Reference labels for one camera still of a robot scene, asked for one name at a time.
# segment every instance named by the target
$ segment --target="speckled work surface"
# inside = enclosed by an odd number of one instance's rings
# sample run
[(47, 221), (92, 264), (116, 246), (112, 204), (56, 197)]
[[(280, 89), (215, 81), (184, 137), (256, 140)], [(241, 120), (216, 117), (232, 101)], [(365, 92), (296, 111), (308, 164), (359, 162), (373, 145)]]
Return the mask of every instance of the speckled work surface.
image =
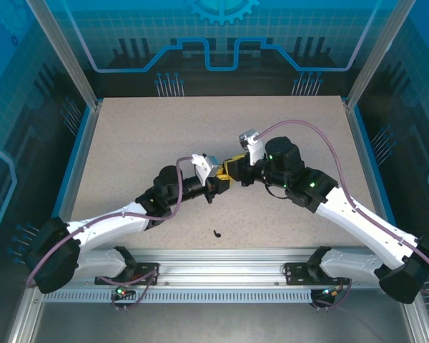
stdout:
[[(373, 209), (358, 153), (338, 96), (233, 96), (105, 99), (74, 206), (72, 219), (86, 219), (128, 204), (152, 185), (159, 170), (191, 154), (219, 161), (242, 153), (239, 134), (259, 132), (278, 121), (303, 119), (321, 128), (336, 148), (351, 194)], [(300, 126), (279, 128), (300, 148), (306, 165), (338, 179), (319, 136)], [(184, 177), (193, 175), (183, 162)], [(213, 229), (222, 234), (215, 237)], [(231, 249), (360, 245), (335, 224), (291, 201), (271, 197), (262, 184), (234, 185), (209, 205), (185, 202), (178, 215), (144, 233), (109, 246), (158, 249)]]

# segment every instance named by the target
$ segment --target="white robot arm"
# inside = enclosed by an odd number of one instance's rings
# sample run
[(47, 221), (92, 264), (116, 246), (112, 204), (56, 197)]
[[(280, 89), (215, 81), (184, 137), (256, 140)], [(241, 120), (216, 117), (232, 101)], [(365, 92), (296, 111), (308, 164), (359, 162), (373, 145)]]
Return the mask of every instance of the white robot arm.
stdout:
[[(143, 232), (162, 223), (171, 214), (170, 206), (177, 204), (179, 186), (182, 186), (181, 201), (204, 195), (211, 203), (215, 195), (229, 189), (232, 181), (238, 181), (244, 187), (262, 182), (266, 187), (284, 188), (287, 198), (294, 204), (338, 224), (373, 252), (371, 255), (346, 254), (320, 247), (307, 263), (308, 272), (315, 280), (343, 277), (379, 282), (392, 298), (411, 303), (429, 275), (429, 266), (406, 245), (429, 256), (429, 238), (418, 240), (355, 200), (353, 208), (334, 179), (322, 171), (305, 167), (299, 149), (287, 137), (276, 137), (264, 145), (257, 135), (254, 130), (241, 135), (240, 143), (246, 152), (224, 161), (222, 165), (213, 156), (192, 155), (194, 177), (182, 179), (182, 175), (178, 177), (175, 166), (166, 166), (154, 180), (152, 188), (114, 212), (66, 224), (60, 219), (51, 219), (24, 252), (23, 260), (31, 271), (61, 239), (85, 229), (60, 246), (36, 271), (34, 279), (40, 290), (53, 292), (74, 277), (123, 277), (128, 267), (124, 251), (94, 248), (122, 235)], [(182, 180), (182, 185), (178, 185), (178, 180)], [(393, 239), (380, 230), (358, 210), (394, 232), (401, 240)]]

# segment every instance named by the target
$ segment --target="cable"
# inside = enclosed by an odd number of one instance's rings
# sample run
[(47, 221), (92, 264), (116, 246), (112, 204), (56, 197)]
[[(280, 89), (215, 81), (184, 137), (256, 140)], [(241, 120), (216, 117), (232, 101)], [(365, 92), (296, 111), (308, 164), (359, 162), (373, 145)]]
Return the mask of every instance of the cable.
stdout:
[(275, 197), (275, 198), (277, 198), (277, 199), (281, 199), (281, 200), (289, 199), (288, 197), (277, 197), (276, 195), (274, 195), (274, 194), (272, 193), (272, 191), (270, 190), (270, 187), (269, 187), (269, 185), (268, 185), (268, 184), (266, 184), (266, 185), (265, 185), (265, 190), (267, 191), (267, 193), (268, 193), (268, 194), (270, 194), (272, 197)]
[(272, 125), (271, 127), (269, 127), (268, 129), (266, 129), (265, 131), (263, 131), (261, 134), (259, 134), (259, 136), (256, 136), (254, 138), (255, 141), (257, 141), (258, 139), (261, 139), (263, 136), (265, 136), (266, 134), (268, 134), (269, 132), (275, 130), (276, 128), (283, 126), (283, 125), (288, 125), (288, 124), (299, 124), (299, 125), (303, 125), (306, 126), (310, 129), (312, 129), (313, 131), (315, 131), (321, 138), (322, 140), (326, 143), (327, 147), (330, 150), (330, 153), (332, 154), (332, 157), (334, 158), (335, 161), (335, 165), (337, 167), (337, 171), (338, 171), (338, 175), (340, 176), (340, 183), (342, 186), (342, 190), (343, 193), (345, 193), (345, 196), (347, 198), (348, 203), (350, 204), (350, 206), (357, 212), (359, 213), (364, 219), (366, 219), (368, 222), (370, 222), (371, 224), (375, 225), (378, 229), (380, 229), (381, 231), (385, 232), (386, 234), (389, 234), (393, 239), (397, 240), (398, 242), (402, 243), (403, 245), (405, 245), (407, 248), (409, 248), (410, 250), (412, 250), (415, 254), (417, 254), (419, 257), (421, 257), (421, 259), (423, 259), (424, 262), (426, 262), (429, 265), (429, 257), (427, 257), (424, 253), (422, 253), (419, 249), (415, 248), (412, 244), (408, 243), (407, 241), (403, 240), (402, 237), (399, 237), (397, 234), (395, 234), (392, 231), (389, 231), (388, 229), (386, 229), (382, 224), (378, 223), (377, 221), (375, 221), (373, 218), (370, 218), (366, 213), (364, 213), (361, 209), (358, 209), (356, 207), (356, 204), (354, 203), (354, 201), (352, 200), (350, 193), (348, 192), (348, 188), (346, 186), (346, 182), (345, 182), (345, 178), (343, 176), (343, 170), (342, 170), (342, 165), (340, 163), (340, 160), (338, 159), (337, 153), (335, 152), (335, 149), (333, 147), (333, 145), (330, 143), (329, 139), (326, 137), (326, 135), (319, 130), (315, 125), (308, 123), (307, 121), (303, 121), (303, 120), (298, 120), (298, 119), (291, 119), (291, 120), (284, 120), (281, 121), (275, 125)]
[(335, 304), (330, 304), (329, 309), (336, 309), (338, 307), (340, 307), (340, 305), (342, 305), (344, 302), (346, 302), (346, 299), (348, 299), (348, 295), (351, 293), (351, 289), (352, 289), (352, 280), (350, 279), (350, 282), (348, 283), (347, 287), (346, 287), (346, 291), (343, 294), (342, 299), (340, 299), (337, 303)]
[[(319, 302), (319, 303), (321, 303), (321, 304), (324, 304), (324, 305), (330, 305), (330, 303), (329, 302), (325, 302), (325, 301), (323, 301), (323, 300), (317, 300), (317, 302)], [(328, 309), (333, 309), (334, 308), (334, 306), (327, 306), (327, 308)], [(381, 336), (379, 335), (379, 334), (377, 334), (377, 332), (366, 322), (366, 321), (364, 321), (364, 319), (362, 319), (361, 318), (361, 316), (358, 316), (355, 312), (352, 312), (352, 311), (348, 311), (347, 309), (343, 309), (342, 307), (338, 307), (338, 309), (340, 310), (340, 311), (342, 311), (342, 312), (344, 312), (344, 313), (346, 313), (346, 314), (348, 314), (348, 315), (350, 315), (351, 317), (355, 317), (359, 322), (361, 322), (361, 323), (363, 323), (364, 324), (364, 326), (370, 331), (370, 332), (372, 332), (372, 334), (374, 335), (374, 336), (376, 336), (381, 342), (384, 342), (384, 343), (386, 343), (386, 341), (383, 339), (383, 338), (381, 338)]]
[[(149, 277), (149, 281), (148, 284), (146, 285), (146, 288), (143, 290), (142, 294), (138, 297), (138, 299), (130, 305), (124, 305), (123, 309), (127, 310), (127, 309), (133, 309), (134, 307), (136, 307), (144, 298), (144, 296), (146, 295), (146, 293), (148, 292), (149, 286), (151, 286), (151, 283), (154, 280), (154, 275), (157, 274), (157, 272), (155, 270), (150, 271), (148, 274), (145, 274), (144, 276), (132, 281), (132, 282), (114, 282), (110, 279), (108, 279), (107, 277), (100, 277), (101, 280), (108, 282), (110, 284), (113, 284), (115, 286), (129, 286), (131, 284), (136, 284), (140, 281), (143, 281), (145, 279), (147, 279)], [(114, 297), (112, 297), (112, 305), (116, 307), (116, 309), (119, 309), (121, 307), (119, 307), (116, 302), (114, 301)]]
[(60, 248), (62, 245), (64, 245), (65, 243), (67, 243), (70, 239), (72, 239), (73, 237), (75, 237), (77, 234), (79, 234), (80, 232), (84, 232), (85, 229), (90, 228), (92, 225), (95, 225), (103, 220), (109, 219), (109, 218), (115, 218), (115, 217), (138, 217), (138, 218), (143, 218), (143, 219), (148, 219), (148, 220), (157, 220), (157, 221), (164, 221), (164, 220), (168, 220), (173, 218), (178, 210), (179, 207), (181, 206), (181, 202), (182, 202), (182, 198), (183, 198), (183, 180), (182, 180), (182, 176), (181, 176), (181, 169), (179, 167), (179, 163), (182, 161), (187, 161), (192, 159), (192, 157), (188, 156), (188, 157), (182, 157), (180, 159), (177, 160), (176, 163), (176, 168), (177, 168), (177, 177), (178, 177), (178, 199), (177, 199), (177, 204), (174, 207), (174, 210), (171, 214), (169, 214), (167, 217), (151, 217), (151, 216), (146, 216), (144, 214), (138, 214), (138, 213), (134, 213), (134, 212), (124, 212), (124, 213), (113, 213), (113, 214), (107, 214), (105, 216), (99, 217), (97, 219), (94, 219), (92, 221), (90, 221), (89, 223), (85, 224), (83, 227), (79, 227), (78, 229), (76, 229), (75, 231), (73, 231), (71, 234), (69, 234), (68, 236), (64, 237), (60, 242), (57, 242), (38, 262), (38, 264), (35, 266), (34, 270), (31, 271), (29, 277), (27, 278), (26, 281), (26, 286), (27, 287), (31, 287), (32, 286), (32, 280), (34, 279), (36, 273), (38, 273), (38, 271), (41, 269), (41, 267), (43, 266), (43, 264), (46, 263), (46, 261), (52, 256), (52, 254), (54, 252), (56, 252), (56, 250), (58, 248)]

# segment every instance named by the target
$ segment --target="glass panel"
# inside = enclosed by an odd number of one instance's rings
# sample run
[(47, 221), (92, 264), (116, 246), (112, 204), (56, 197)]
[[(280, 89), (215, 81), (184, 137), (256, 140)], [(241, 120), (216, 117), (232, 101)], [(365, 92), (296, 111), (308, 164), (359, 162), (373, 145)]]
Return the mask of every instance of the glass panel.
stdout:
[(346, 95), (395, 3), (48, 1), (98, 96)]
[(0, 342), (28, 275), (20, 254), (53, 212), (84, 109), (25, 1), (0, 1)]
[(397, 225), (428, 233), (429, 1), (416, 1), (359, 110)]

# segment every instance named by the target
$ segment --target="gear logo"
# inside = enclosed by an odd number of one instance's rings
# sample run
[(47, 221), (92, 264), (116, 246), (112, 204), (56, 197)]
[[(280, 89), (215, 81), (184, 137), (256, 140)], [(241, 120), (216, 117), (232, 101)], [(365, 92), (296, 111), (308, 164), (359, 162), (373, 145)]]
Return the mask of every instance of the gear logo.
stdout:
[(28, 18), (25, 0), (0, 0), (0, 22), (11, 34), (18, 35)]
[(199, 14), (200, 20), (208, 19), (224, 25), (226, 21), (233, 24), (235, 19), (243, 20), (243, 15), (252, 13), (252, 7), (258, 0), (188, 0), (192, 14)]

